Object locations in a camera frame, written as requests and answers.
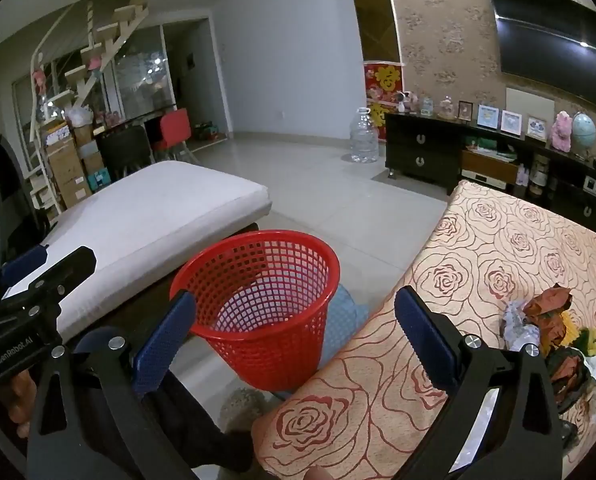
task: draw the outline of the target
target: picture frame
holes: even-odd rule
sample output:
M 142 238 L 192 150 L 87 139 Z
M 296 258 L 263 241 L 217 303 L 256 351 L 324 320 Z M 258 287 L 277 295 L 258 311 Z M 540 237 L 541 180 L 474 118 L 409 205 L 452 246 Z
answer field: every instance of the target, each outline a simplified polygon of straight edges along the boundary
M 529 117 L 527 119 L 527 137 L 547 141 L 547 121 Z
M 460 121 L 472 122 L 473 103 L 469 101 L 458 101 L 458 118 Z
M 479 105 L 478 106 L 478 126 L 485 128 L 498 129 L 498 115 L 500 110 L 492 106 Z
M 523 133 L 523 117 L 509 110 L 503 110 L 500 130 L 507 134 L 520 137 Z

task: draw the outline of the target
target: metal screw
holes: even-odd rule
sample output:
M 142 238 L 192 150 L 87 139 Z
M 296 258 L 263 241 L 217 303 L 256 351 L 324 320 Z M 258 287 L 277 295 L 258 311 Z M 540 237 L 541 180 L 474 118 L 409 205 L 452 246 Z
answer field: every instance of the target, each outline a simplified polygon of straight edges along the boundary
M 472 334 L 466 336 L 464 342 L 469 348 L 480 348 L 482 345 L 482 339 L 480 339 L 477 335 Z
M 57 359 L 58 357 L 62 357 L 64 355 L 64 347 L 62 345 L 56 346 L 53 350 L 51 350 L 51 357 Z
M 540 350 L 534 344 L 529 344 L 524 347 L 524 351 L 527 352 L 527 354 L 529 354 L 531 357 L 536 357 L 540 353 Z
M 124 337 L 117 335 L 109 341 L 109 348 L 111 350 L 119 350 L 124 346 Z

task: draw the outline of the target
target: rose patterned cushion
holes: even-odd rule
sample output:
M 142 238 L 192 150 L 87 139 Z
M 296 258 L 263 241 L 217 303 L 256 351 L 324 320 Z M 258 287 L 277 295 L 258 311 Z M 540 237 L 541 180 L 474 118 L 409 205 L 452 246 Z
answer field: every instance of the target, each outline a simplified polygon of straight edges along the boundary
M 528 202 L 461 182 L 443 219 L 363 329 L 296 394 L 254 426 L 260 463 L 281 479 L 302 480 L 312 465 L 336 478 L 391 478 L 438 414 L 433 389 L 393 314 L 410 284 L 435 312 L 489 346 L 507 301 L 554 283 L 573 289 L 578 326 L 596 327 L 596 234 Z M 580 443 L 564 458 L 566 476 L 596 440 L 581 399 L 566 414 Z

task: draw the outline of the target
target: doorway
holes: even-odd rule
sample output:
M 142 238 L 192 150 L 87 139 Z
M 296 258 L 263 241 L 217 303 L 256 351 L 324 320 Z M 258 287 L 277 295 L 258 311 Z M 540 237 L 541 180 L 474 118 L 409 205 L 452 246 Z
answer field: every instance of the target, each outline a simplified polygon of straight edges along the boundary
M 187 109 L 192 128 L 212 123 L 227 134 L 209 20 L 168 23 L 163 31 L 177 107 Z

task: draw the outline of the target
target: black chair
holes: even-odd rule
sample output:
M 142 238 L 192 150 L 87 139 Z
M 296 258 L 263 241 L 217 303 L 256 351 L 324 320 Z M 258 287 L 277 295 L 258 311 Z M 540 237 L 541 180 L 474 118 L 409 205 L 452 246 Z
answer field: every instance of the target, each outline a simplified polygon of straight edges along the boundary
M 47 216 L 34 208 L 30 192 L 11 146 L 0 135 L 0 267 L 49 232 Z
M 98 140 L 98 148 L 114 182 L 153 161 L 151 146 L 142 126 L 109 132 Z

